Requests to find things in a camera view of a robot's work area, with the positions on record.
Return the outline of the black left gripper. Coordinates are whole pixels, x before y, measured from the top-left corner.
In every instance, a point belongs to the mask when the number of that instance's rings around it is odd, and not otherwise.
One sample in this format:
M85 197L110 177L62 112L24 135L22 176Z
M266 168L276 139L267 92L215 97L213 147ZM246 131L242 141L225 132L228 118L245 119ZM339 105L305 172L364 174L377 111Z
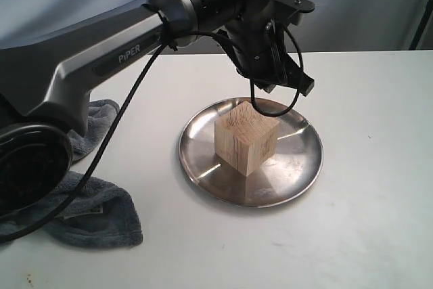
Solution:
M278 21L270 21L257 33L237 22L229 24L217 34L227 37L241 49L232 45L222 46L232 62L241 69L244 78L252 78L255 86L270 93L276 86L298 89L307 96L315 85L314 79L305 74L287 53L284 33L287 26Z

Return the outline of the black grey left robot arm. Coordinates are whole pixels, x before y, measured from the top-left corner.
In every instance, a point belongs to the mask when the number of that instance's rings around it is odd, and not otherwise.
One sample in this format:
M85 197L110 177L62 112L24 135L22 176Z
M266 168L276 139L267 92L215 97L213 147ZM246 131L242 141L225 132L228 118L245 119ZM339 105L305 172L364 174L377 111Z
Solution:
M147 0L62 35L1 51L1 214L53 191L72 162L69 131L87 132L92 90L167 43L207 33L239 72L265 91L307 95L314 81L291 60L285 28L312 12L309 0Z

